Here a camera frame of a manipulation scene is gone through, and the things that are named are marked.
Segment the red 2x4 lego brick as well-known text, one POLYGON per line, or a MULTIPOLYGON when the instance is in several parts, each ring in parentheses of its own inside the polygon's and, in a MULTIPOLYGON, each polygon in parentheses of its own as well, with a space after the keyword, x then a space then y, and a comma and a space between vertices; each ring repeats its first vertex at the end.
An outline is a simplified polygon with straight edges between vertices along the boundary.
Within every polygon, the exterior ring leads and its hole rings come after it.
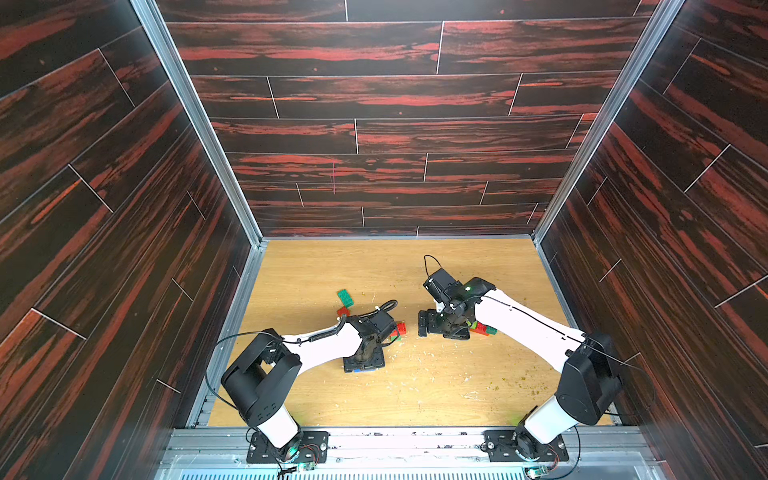
POLYGON ((480 323, 475 323, 470 328, 470 331, 473 333, 478 333, 480 335, 489 336, 489 333, 487 331, 487 327, 480 323))

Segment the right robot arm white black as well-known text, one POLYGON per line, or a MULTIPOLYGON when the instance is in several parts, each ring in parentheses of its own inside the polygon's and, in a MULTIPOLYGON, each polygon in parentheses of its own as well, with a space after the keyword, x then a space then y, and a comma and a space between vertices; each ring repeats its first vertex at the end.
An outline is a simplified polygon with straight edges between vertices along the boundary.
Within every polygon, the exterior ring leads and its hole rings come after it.
POLYGON ((423 287, 436 307, 419 313, 420 336, 466 339, 477 322, 528 348, 560 374, 555 393, 515 428, 512 448, 519 458, 538 461, 564 431, 596 425, 621 392, 620 360, 610 336, 555 322, 479 277, 462 283, 440 268, 423 287))

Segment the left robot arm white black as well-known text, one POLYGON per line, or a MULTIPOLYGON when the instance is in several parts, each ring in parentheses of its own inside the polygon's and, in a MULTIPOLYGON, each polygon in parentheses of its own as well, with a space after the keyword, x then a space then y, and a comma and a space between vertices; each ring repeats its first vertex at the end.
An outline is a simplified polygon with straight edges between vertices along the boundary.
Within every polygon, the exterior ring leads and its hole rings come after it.
POLYGON ((287 460, 301 444, 301 429, 285 407, 296 379, 338 359, 347 373, 383 368, 383 350, 391 336, 399 335, 390 315, 396 306, 390 300, 362 315, 343 315, 329 329, 299 336, 258 331, 223 373, 221 386, 245 423, 287 460))

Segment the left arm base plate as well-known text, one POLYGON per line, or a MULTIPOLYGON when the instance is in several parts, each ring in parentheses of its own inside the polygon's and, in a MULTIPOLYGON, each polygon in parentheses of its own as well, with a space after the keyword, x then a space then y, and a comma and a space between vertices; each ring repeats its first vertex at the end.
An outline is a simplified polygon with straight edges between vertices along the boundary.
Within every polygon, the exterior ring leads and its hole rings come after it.
POLYGON ((264 433, 253 430, 248 437, 248 464, 322 464, 327 460, 330 433, 299 430, 283 447, 273 445, 264 433))

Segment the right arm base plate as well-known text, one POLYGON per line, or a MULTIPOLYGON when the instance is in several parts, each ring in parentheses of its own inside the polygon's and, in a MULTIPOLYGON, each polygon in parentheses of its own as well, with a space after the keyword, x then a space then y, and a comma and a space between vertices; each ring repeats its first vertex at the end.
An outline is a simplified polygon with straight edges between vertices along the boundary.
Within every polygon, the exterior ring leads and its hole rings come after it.
POLYGON ((486 430, 481 450, 491 462, 555 463, 570 457, 561 435, 543 444, 528 433, 516 430, 486 430))

